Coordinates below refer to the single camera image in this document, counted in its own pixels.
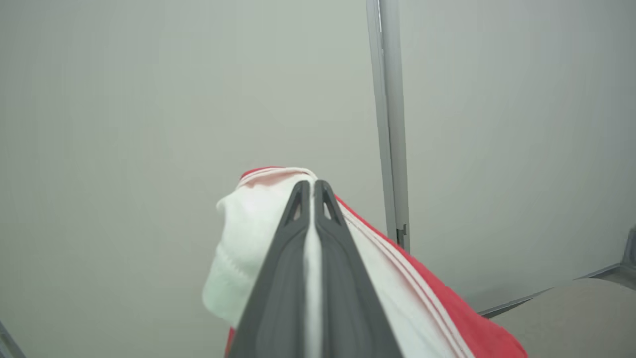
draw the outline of wall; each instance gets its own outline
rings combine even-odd
[[[619,262],[636,3],[399,5],[411,252],[478,311]]]
[[[364,2],[3,1],[0,48],[0,320],[29,358],[220,357],[200,295],[245,170],[311,168],[385,229]]]

